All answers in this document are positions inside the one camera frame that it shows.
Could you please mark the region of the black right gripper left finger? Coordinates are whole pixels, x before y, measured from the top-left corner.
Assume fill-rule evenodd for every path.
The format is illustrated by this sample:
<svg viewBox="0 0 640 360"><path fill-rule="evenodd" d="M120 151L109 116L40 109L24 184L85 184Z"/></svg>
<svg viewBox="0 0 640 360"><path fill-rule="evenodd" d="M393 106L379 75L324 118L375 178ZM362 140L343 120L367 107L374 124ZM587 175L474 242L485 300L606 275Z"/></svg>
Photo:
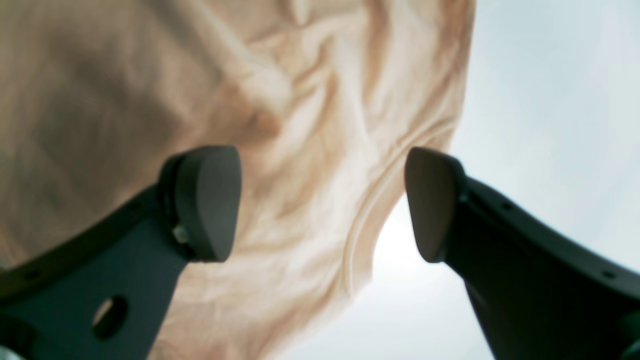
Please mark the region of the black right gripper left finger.
<svg viewBox="0 0 640 360"><path fill-rule="evenodd" d="M1 274L1 353L19 360L144 360L189 264L233 251L235 146L165 162L157 184L82 234Z"/></svg>

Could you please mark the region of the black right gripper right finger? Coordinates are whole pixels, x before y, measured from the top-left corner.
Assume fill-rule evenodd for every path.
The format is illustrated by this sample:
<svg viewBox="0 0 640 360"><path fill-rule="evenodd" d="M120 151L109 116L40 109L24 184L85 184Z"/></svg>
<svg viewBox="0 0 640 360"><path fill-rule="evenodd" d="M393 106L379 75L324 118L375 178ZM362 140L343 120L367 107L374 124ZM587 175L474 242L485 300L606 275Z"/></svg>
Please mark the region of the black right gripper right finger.
<svg viewBox="0 0 640 360"><path fill-rule="evenodd" d="M496 360L637 360L640 278L537 220L456 158L405 164L414 240L464 282Z"/></svg>

